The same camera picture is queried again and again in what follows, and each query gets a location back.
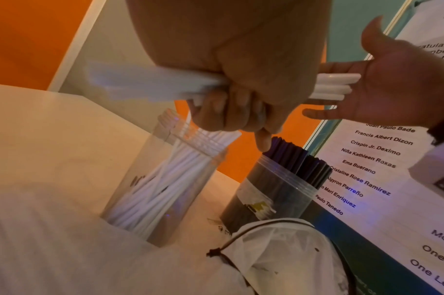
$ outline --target white sleeve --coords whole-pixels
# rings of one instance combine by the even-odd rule
[[[412,178],[444,198],[444,143],[409,169]]]

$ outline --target white trim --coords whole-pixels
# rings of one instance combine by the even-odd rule
[[[57,69],[57,72],[51,80],[49,88],[47,88],[48,91],[58,92],[60,87],[62,87],[63,82],[67,78],[71,67],[73,67],[81,48],[86,42],[89,32],[92,30],[97,17],[101,13],[105,1],[106,0],[92,0],[89,8],[86,11],[85,17],[81,21],[81,24],[78,27],[78,30],[76,31],[76,34],[73,37],[73,40],[71,41],[70,46],[68,47],[68,50]]]
[[[397,14],[395,14],[395,16],[392,18],[392,20],[389,23],[389,25],[387,26],[387,28],[384,30],[384,34],[388,35],[392,31],[392,29],[395,27],[395,25],[401,19],[401,17],[403,16],[403,14],[407,10],[407,8],[412,3],[413,3],[413,0],[406,0],[403,3],[402,7],[400,7],[400,9],[397,11]],[[370,60],[372,58],[373,58],[373,56],[371,54],[368,54],[364,60]],[[327,120],[321,120],[321,122],[318,124],[318,126],[316,127],[314,132],[309,137],[308,141],[305,143],[305,147],[304,147],[305,150],[307,150],[310,147],[310,145],[314,142],[314,140],[317,138],[317,136],[320,133],[320,131],[322,130],[322,128],[324,128],[324,125],[326,122],[327,122]]]

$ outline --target sticker on container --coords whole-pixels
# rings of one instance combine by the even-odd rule
[[[275,213],[272,209],[273,201],[261,193],[248,179],[240,184],[237,197],[259,220],[270,219]]]

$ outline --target container of white straws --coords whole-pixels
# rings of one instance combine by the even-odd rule
[[[203,131],[166,110],[102,217],[163,246],[239,136]]]

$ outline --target teal wall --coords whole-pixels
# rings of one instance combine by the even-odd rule
[[[334,0],[332,19],[327,42],[328,61],[363,60],[366,52],[361,48],[361,32],[373,18],[383,15],[384,29],[400,9],[404,0]],[[411,16],[410,9],[402,17],[400,24],[405,24]],[[401,25],[393,30],[393,36]]]

